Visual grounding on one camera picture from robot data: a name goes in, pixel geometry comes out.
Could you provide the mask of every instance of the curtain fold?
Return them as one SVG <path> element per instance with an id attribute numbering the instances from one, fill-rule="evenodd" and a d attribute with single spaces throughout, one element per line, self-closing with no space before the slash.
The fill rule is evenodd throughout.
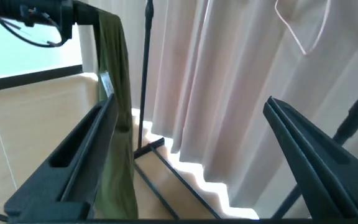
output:
<path id="1" fill-rule="evenodd" d="M 121 17 L 132 105 L 140 105 L 145 1 L 90 0 Z M 303 56 L 275 1 L 155 0 L 145 119 L 173 138 L 182 162 L 227 185 L 233 207 L 270 217 L 295 180 L 262 108 L 286 101 L 332 136 L 358 99 L 358 1 L 332 0 L 317 47 Z M 281 0 L 278 8 L 308 49 L 326 0 Z M 81 48 L 88 47 L 80 30 Z M 358 158 L 358 132 L 344 146 Z M 307 217 L 299 199 L 287 217 Z"/>

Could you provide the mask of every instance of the green cloth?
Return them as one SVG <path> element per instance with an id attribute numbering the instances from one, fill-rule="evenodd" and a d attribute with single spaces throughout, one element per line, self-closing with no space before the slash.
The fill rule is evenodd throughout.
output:
<path id="1" fill-rule="evenodd" d="M 107 99 L 100 82 L 100 74 L 107 71 L 114 87 L 119 116 L 96 194 L 95 207 L 104 218 L 137 219 L 138 212 L 133 185 L 133 127 L 127 46 L 118 16 L 100 12 L 99 22 L 99 99 Z"/>

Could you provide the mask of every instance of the white cord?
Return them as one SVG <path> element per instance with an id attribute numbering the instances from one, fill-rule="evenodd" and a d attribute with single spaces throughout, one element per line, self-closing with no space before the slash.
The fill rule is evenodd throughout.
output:
<path id="1" fill-rule="evenodd" d="M 327 0 L 326 10 L 324 12 L 323 22 L 321 23 L 320 31 L 318 32 L 317 38 L 314 41 L 313 45 L 311 46 L 311 48 L 310 48 L 310 50 L 308 52 L 305 51 L 305 49 L 303 48 L 303 46 L 302 46 L 301 42 L 299 41 L 298 37 L 296 36 L 294 31 L 292 30 L 291 26 L 286 22 L 286 20 L 281 16 L 280 12 L 278 11 L 278 9 L 277 9 L 278 1 L 279 0 L 276 0 L 276 3 L 274 5 L 274 9 L 275 9 L 278 17 L 281 19 L 281 21 L 283 21 L 283 23 L 287 26 L 288 30 L 291 32 L 293 38 L 295 39 L 296 43 L 298 44 L 299 48 L 301 49 L 302 54 L 304 56 L 310 54 L 314 50 L 314 48 L 316 48 L 316 46 L 317 46 L 317 44 L 318 44 L 318 42 L 320 40 L 321 34 L 323 33 L 324 28 L 326 27 L 326 22 L 327 22 L 329 10 L 331 8 L 331 0 Z"/>

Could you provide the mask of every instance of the clothing tag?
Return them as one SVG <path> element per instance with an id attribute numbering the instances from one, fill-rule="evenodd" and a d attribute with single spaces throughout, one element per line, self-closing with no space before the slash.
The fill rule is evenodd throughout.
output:
<path id="1" fill-rule="evenodd" d="M 112 87 L 111 79 L 109 72 L 103 72 L 100 74 L 100 79 L 102 79 L 104 90 L 106 91 L 107 97 L 114 93 L 114 88 Z"/>

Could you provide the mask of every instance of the curtain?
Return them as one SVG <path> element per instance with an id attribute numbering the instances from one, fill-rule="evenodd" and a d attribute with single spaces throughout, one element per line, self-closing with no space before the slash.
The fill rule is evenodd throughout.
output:
<path id="1" fill-rule="evenodd" d="M 89 0 L 122 19 L 132 105 L 140 105 L 145 1 Z M 309 49 L 327 0 L 281 0 L 278 9 Z M 173 138 L 180 161 L 202 164 L 227 185 L 232 207 L 270 217 L 295 180 L 262 108 L 291 104 L 330 136 L 358 99 L 358 1 L 332 0 L 316 48 L 304 56 L 275 1 L 155 0 L 145 119 Z M 80 28 L 83 63 L 94 69 L 91 32 Z M 358 132 L 344 147 L 358 158 Z M 300 198 L 286 217 L 307 217 Z"/>

